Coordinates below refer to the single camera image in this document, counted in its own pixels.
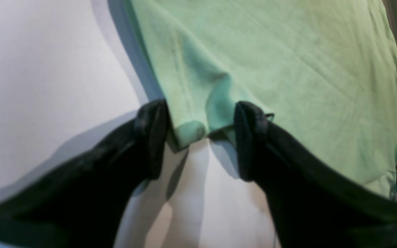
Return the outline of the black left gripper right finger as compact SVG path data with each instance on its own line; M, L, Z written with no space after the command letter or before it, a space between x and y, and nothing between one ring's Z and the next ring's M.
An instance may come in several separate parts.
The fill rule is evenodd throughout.
M336 173L268 117L236 104L238 171L266 194L281 246L397 248L397 203Z

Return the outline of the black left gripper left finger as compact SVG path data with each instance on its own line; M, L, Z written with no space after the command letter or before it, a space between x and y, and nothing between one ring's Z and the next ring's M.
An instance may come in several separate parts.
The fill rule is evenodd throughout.
M165 100L0 203L0 241L25 248L111 248L133 191L161 174Z

